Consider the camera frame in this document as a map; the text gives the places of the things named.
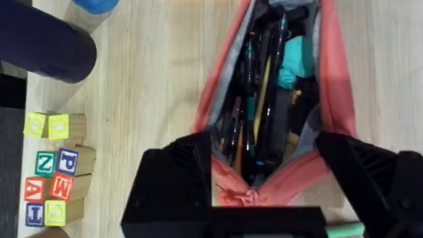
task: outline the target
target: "gray fabric lining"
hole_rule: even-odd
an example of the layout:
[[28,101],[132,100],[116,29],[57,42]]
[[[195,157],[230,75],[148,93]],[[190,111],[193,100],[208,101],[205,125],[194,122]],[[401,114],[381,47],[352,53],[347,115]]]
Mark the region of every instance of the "gray fabric lining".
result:
[[284,161],[284,164],[293,161],[301,155],[314,150],[314,142],[322,128],[320,105],[315,106],[304,124],[299,137],[298,145],[292,155]]
[[216,94],[213,99],[213,104],[210,108],[210,115],[207,121],[207,125],[215,124],[220,116],[220,111],[223,106],[223,102],[226,99],[226,92],[232,79],[233,72],[235,70],[235,64],[237,63],[239,53],[243,46],[245,34],[247,33],[247,27],[252,17],[254,10],[255,0],[250,2],[244,19],[239,26],[235,39],[233,40],[232,46],[227,54],[225,65],[223,66],[220,74],[219,83],[217,84]]

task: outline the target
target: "wooden floor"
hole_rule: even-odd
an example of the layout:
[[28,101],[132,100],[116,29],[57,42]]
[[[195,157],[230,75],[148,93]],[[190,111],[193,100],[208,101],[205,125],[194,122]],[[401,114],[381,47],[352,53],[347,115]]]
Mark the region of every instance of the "wooden floor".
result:
[[[120,1],[107,19],[90,26],[98,62],[84,83],[65,86],[30,74],[27,110],[84,112],[86,144],[97,149],[86,216],[66,228],[71,237],[122,236],[119,223],[141,154],[188,133],[237,4]],[[34,5],[59,18],[78,18],[65,0]],[[336,6],[360,138],[423,152],[423,1],[336,0]],[[47,145],[25,138],[24,146],[22,176],[28,176],[33,153]],[[356,219],[333,178],[306,190],[302,199],[322,205],[330,221]],[[19,221],[24,237],[30,231],[22,216]]]

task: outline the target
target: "letter block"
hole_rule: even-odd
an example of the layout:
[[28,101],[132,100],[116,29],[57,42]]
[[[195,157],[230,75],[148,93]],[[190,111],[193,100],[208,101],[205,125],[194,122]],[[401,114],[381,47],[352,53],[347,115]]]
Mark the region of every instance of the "letter block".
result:
[[73,181],[73,177],[61,173],[54,173],[49,195],[54,198],[68,201],[71,197]]
[[42,177],[53,177],[56,165],[56,154],[49,151],[37,152],[35,174]]
[[85,138],[85,116],[60,114],[48,117],[48,139]]
[[78,156],[78,151],[64,148],[59,149],[56,171],[65,175],[75,176]]
[[25,180],[24,200],[42,203],[44,199],[44,178],[28,177]]
[[66,225],[65,201],[46,200],[44,211],[44,224],[46,226],[63,227]]
[[47,116],[37,112],[28,112],[25,118],[24,135],[36,138],[48,136],[46,125]]
[[44,205],[42,203],[26,204],[25,225],[29,227],[44,227]]

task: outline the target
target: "pen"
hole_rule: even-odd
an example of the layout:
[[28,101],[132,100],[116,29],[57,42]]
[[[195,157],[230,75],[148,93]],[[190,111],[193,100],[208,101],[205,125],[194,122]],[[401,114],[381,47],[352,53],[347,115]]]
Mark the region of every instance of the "pen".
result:
[[238,143],[239,132],[241,127],[241,123],[239,120],[240,109],[241,109],[241,97],[237,97],[235,99],[235,104],[231,114],[231,123],[229,125],[229,139],[227,141],[225,151],[222,151],[222,153],[227,156],[228,163],[231,166],[233,166],[233,162],[235,159],[234,156],[237,149],[237,143]]
[[274,161],[274,158],[268,157],[268,150],[271,143],[271,132],[275,114],[278,73],[284,58],[285,42],[288,37],[286,14],[284,14],[282,20],[276,24],[275,28],[274,49],[271,49],[273,51],[272,66],[270,69],[267,93],[264,97],[264,107],[262,110],[257,141],[258,156],[256,163],[259,167],[263,167],[265,164],[274,167],[277,163],[277,161]]
[[251,184],[255,174],[256,167],[256,151],[254,142],[254,113],[255,113],[255,58],[254,50],[252,49],[252,37],[250,34],[247,50],[244,56],[244,81],[243,86],[245,90],[244,101],[244,123],[243,123],[243,166],[242,174],[244,179]]

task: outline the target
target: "pencil case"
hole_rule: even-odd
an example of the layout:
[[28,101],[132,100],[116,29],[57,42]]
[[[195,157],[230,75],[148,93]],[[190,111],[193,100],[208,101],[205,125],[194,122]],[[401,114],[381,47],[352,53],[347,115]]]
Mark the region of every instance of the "pencil case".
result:
[[[243,0],[227,37],[208,75],[198,105],[192,132],[204,130],[222,133],[223,107],[231,93],[231,81],[247,28],[258,0]],[[301,126],[299,143],[293,153],[259,186],[249,185],[225,160],[218,140],[212,139],[211,173],[222,206],[287,206],[305,188],[330,173],[315,147],[321,131],[356,136],[354,103],[346,54],[333,0],[275,0],[287,9],[307,6],[312,27],[315,77],[319,104]]]

